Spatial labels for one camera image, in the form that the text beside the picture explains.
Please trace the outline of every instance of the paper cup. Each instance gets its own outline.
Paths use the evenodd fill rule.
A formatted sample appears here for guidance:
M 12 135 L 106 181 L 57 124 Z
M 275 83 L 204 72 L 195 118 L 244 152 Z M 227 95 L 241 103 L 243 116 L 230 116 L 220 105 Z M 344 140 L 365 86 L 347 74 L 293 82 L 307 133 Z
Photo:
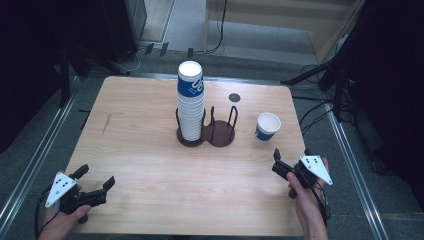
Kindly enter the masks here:
M 281 121 L 273 113 L 265 112 L 259 115 L 256 124 L 256 137 L 262 141 L 269 141 L 272 136 L 280 129 Z
M 185 61 L 178 67 L 178 94 L 186 102 L 196 102 L 203 94 L 202 66 L 194 61 Z

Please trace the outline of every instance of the table top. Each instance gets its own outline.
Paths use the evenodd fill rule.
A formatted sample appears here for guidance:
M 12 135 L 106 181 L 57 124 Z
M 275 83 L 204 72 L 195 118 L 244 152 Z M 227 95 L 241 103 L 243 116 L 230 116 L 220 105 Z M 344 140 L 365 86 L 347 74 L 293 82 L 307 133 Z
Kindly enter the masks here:
M 204 82 L 208 122 L 228 121 L 238 109 L 235 139 L 227 147 L 205 141 L 189 148 L 177 139 L 177 81 L 108 77 L 99 92 L 67 167 L 90 171 L 83 191 L 116 184 L 107 203 L 95 207 L 75 231 L 166 235 L 302 235 L 288 182 L 274 173 L 273 153 L 297 163 L 305 146 L 290 90 L 228 82 Z M 237 93 L 241 100 L 231 102 Z M 281 129 L 268 142 L 255 137 L 257 117 L 272 112 Z

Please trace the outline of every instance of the person's right hand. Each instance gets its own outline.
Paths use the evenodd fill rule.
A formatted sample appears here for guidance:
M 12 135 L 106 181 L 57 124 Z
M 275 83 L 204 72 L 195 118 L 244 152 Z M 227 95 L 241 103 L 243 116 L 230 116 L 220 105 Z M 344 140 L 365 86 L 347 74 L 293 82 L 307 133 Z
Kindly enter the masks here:
M 322 158 L 322 161 L 328 171 L 327 159 Z M 305 189 L 292 172 L 287 174 L 287 179 L 289 180 L 289 187 L 295 189 L 297 193 L 296 214 L 302 225 L 305 239 L 328 239 L 327 229 L 322 219 L 318 202 L 312 191 Z M 317 182 L 321 187 L 324 187 L 325 183 L 322 179 L 319 179 Z M 318 188 L 315 188 L 315 191 L 318 196 L 321 196 L 321 190 Z

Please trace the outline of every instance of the black circular marker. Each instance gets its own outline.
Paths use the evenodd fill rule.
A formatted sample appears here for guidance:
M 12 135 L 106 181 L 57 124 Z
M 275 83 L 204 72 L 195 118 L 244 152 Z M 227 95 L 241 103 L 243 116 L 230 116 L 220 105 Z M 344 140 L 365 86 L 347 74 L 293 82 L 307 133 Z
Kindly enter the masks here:
M 231 93 L 230 96 L 228 96 L 231 102 L 240 102 L 240 95 L 237 93 Z

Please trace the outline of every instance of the black cable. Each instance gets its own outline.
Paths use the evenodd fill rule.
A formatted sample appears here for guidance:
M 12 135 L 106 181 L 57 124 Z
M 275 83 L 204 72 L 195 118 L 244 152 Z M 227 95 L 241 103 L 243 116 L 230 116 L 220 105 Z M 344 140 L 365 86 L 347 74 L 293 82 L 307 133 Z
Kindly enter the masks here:
M 47 198 L 47 193 L 50 191 L 50 189 L 52 188 L 53 184 L 50 184 L 49 186 L 47 186 L 40 194 L 40 198 L 37 201 L 37 205 L 35 205 L 35 214 L 34 214 L 34 234 L 35 234 L 35 239 L 38 239 L 38 237 L 40 236 L 41 230 L 45 227 L 43 226 L 43 228 L 41 230 L 38 230 L 38 218 L 39 218 L 39 214 L 40 214 L 40 205 L 41 203 Z
M 325 99 L 325 98 L 311 98 L 311 97 L 301 97 L 301 96 L 292 96 L 294 99 L 301 99 L 301 100 L 311 100 L 311 101 L 333 101 L 331 99 Z
M 224 39 L 224 22 L 225 22 L 225 12 L 227 11 L 227 2 L 228 2 L 228 0 L 225 0 L 224 12 L 222 13 L 222 20 L 221 20 L 221 31 L 220 31 L 221 36 L 220 36 L 220 39 L 219 39 L 219 43 L 214 49 L 207 50 L 206 52 L 204 52 L 205 54 L 212 54 L 212 53 L 216 52 L 216 50 L 218 50 L 218 48 L 222 44 L 222 40 Z M 194 51 L 193 53 L 203 53 L 203 51 Z
M 55 213 L 55 215 L 41 227 L 40 231 L 38 231 L 38 233 L 37 233 L 37 238 L 36 239 L 38 239 L 38 237 L 40 237 L 41 232 L 47 226 L 47 224 L 49 224 L 51 221 L 53 221 L 57 217 L 57 215 L 59 215 L 59 213 L 60 213 L 60 211 L 57 212 L 57 213 Z
M 315 124 L 317 124 L 319 121 L 321 121 L 322 119 L 324 119 L 325 115 L 328 114 L 329 112 L 331 112 L 332 110 L 328 110 L 325 113 L 321 114 L 319 117 L 315 118 L 308 126 L 302 128 L 302 136 L 305 135 L 309 129 L 311 129 L 311 127 Z
M 304 70 L 305 68 L 307 68 L 307 67 L 317 67 L 317 66 L 318 66 L 317 64 L 309 64 L 309 65 L 305 65 L 305 66 L 303 66 L 303 67 L 300 69 L 300 74 L 303 74 L 303 70 Z M 316 82 L 315 82 L 315 81 L 310 80 L 309 78 L 307 78 L 307 79 L 306 79 L 306 81 L 311 82 L 311 83 L 318 83 L 321 79 L 319 78 L 318 73 L 317 73 L 317 74 L 315 74 L 315 76 L 317 77 L 317 81 L 316 81 Z
M 303 174 L 302 171 L 300 171 L 300 174 L 303 177 L 303 179 L 305 180 L 305 182 L 308 184 L 308 188 L 311 189 L 312 194 L 315 196 L 315 199 L 318 202 L 318 208 L 319 208 L 319 211 L 321 213 L 322 220 L 324 221 L 324 225 L 327 228 L 327 214 L 325 212 L 324 204 L 322 203 L 321 198 L 318 196 L 317 192 L 315 191 L 314 186 L 311 186 L 311 184 L 306 180 L 306 177 L 305 177 L 305 175 Z
M 299 121 L 299 125 L 302 125 L 303 120 L 306 118 L 306 116 L 307 116 L 308 114 L 310 114 L 312 111 L 316 110 L 316 109 L 317 109 L 317 108 L 319 108 L 320 106 L 322 106 L 322 105 L 324 105 L 324 104 L 326 104 L 326 103 L 329 103 L 329 102 L 331 102 L 331 101 L 332 101 L 332 100 L 325 100 L 325 101 L 323 101 L 322 103 L 320 103 L 320 104 L 316 105 L 315 107 L 313 107 L 312 109 L 310 109 L 309 111 L 307 111 L 307 112 L 305 113 L 305 115 L 303 115 L 303 117 L 300 119 L 300 121 Z
M 318 184 L 319 187 L 318 188 L 321 193 L 322 193 L 322 197 L 324 198 L 324 210 L 325 210 L 325 214 L 327 217 L 327 220 L 331 218 L 331 210 L 330 210 L 330 206 L 328 205 L 328 201 L 327 201 L 327 196 L 325 194 L 324 188 L 321 186 L 321 184 L 319 184 L 319 182 L 316 182 Z

